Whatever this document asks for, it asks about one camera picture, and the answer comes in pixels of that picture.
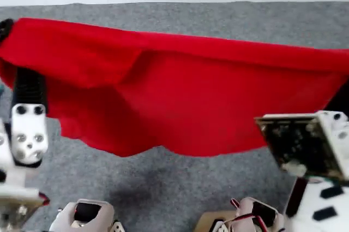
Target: wooden board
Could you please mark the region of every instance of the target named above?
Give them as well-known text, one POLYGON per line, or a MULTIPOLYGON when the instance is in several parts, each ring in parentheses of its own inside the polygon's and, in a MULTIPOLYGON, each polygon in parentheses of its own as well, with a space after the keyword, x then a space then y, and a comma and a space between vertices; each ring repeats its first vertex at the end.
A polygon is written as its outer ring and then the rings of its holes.
POLYGON ((197 222, 194 232, 209 232, 215 219, 228 220, 235 217, 235 211, 205 212, 197 222))

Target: gray carpet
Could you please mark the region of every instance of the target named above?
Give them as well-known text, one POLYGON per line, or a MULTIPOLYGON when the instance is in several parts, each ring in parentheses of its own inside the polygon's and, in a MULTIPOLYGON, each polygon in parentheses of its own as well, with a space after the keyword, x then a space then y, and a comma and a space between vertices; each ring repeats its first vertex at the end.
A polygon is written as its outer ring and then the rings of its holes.
MULTIPOLYGON (((138 31, 159 31, 291 45, 349 48, 349 3, 142 3, 0 8, 0 20, 45 17, 138 31)), ((8 117, 10 91, 0 102, 8 117)), ((191 158, 162 147, 129 158, 63 138, 49 120, 50 150, 28 184, 50 196, 26 225, 48 229, 57 208, 78 198, 111 202, 127 231, 192 231, 201 213, 230 209, 230 197, 256 197, 282 210, 293 179, 266 149, 191 158)))

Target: red fabric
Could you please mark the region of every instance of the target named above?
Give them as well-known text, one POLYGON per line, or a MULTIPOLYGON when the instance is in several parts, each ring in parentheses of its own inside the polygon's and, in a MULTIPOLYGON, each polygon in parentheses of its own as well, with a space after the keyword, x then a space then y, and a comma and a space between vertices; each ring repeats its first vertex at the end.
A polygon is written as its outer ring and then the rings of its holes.
POLYGON ((322 109, 347 80, 349 53, 19 19, 0 75, 46 76, 62 134, 119 156, 163 145, 191 156, 264 146, 265 113, 322 109))

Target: red wire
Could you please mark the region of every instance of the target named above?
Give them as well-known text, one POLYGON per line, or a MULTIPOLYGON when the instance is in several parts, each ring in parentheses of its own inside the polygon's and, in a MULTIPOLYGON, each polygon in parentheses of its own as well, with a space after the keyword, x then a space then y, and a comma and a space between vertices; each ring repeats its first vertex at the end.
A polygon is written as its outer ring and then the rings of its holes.
POLYGON ((230 204, 232 204, 234 207, 236 207, 237 209, 240 207, 240 204, 239 202, 235 199, 235 198, 232 198, 230 200, 230 204))
POLYGON ((260 217, 260 216, 255 216, 253 215, 252 213, 250 214, 245 214, 245 215, 241 215, 237 218, 235 218, 234 220, 232 220, 232 222, 234 221, 239 221, 239 220, 243 220, 243 219, 246 219, 246 218, 257 218, 258 220, 258 223, 262 229, 263 232, 268 232, 268 229, 267 229, 267 226, 265 225, 263 219, 260 217))

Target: wire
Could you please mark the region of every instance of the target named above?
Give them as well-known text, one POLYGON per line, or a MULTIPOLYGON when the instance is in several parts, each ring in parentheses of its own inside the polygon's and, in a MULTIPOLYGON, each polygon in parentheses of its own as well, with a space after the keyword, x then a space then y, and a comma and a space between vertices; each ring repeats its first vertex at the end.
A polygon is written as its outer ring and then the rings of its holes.
POLYGON ((239 209, 240 203, 235 198, 230 199, 230 204, 232 204, 236 209, 239 209))
POLYGON ((266 226, 266 224, 264 223, 263 219, 262 219, 260 216, 255 216, 255 215, 253 215, 252 213, 250 213, 250 214, 245 214, 245 215, 241 215, 241 216, 238 216, 238 217, 236 217, 236 218, 228 219, 228 220, 224 221, 224 222, 222 223, 222 225, 224 225, 224 224, 226 224, 226 223, 228 223, 228 222, 231 222, 230 225, 229 225, 229 227, 228 227, 228 230, 229 230, 229 231, 232 231, 232 230, 231 230, 231 229, 232 229, 231 225, 232 225, 233 222, 235 222, 235 221, 240 221, 240 220, 247 219, 247 218, 256 218, 257 221, 258 221, 258 224, 259 224, 260 228, 262 229, 262 232, 268 232, 267 226, 266 226))

